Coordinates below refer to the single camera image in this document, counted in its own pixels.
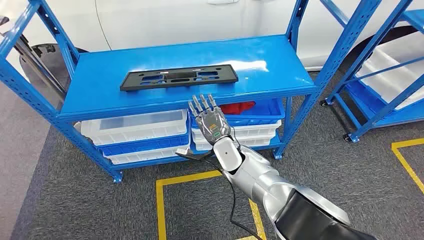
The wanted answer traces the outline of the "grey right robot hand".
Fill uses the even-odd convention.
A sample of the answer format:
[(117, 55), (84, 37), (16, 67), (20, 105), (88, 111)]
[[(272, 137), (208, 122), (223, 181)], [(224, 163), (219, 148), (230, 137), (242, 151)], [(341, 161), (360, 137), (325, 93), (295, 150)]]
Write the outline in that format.
[(230, 136), (231, 127), (210, 93), (208, 100), (203, 94), (199, 98), (201, 103), (196, 95), (192, 95), (188, 106), (204, 138), (213, 146), (219, 139)]

